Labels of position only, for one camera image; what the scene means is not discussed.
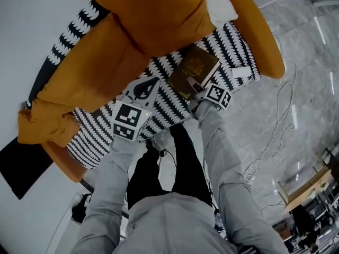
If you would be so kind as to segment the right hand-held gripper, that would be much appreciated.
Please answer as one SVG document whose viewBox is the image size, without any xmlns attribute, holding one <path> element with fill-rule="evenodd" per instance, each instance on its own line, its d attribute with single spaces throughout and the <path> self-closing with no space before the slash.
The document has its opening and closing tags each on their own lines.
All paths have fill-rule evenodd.
<svg viewBox="0 0 339 254">
<path fill-rule="evenodd" d="M 227 109 L 232 99 L 232 95 L 228 90 L 214 83 L 210 83 L 206 88 L 204 88 L 193 77 L 187 77 L 186 80 L 195 92 L 199 92 L 195 96 L 196 99 L 206 99 L 215 103 L 223 110 Z"/>
</svg>

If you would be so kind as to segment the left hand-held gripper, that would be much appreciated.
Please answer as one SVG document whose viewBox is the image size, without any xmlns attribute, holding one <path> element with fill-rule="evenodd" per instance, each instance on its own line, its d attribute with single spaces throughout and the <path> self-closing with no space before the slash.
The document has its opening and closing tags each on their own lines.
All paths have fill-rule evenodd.
<svg viewBox="0 0 339 254">
<path fill-rule="evenodd" d="M 112 134 L 129 141 L 139 139 L 153 115 L 153 104 L 160 86 L 157 77 L 141 77 L 132 81 L 125 95 L 118 98 L 112 110 Z"/>
</svg>

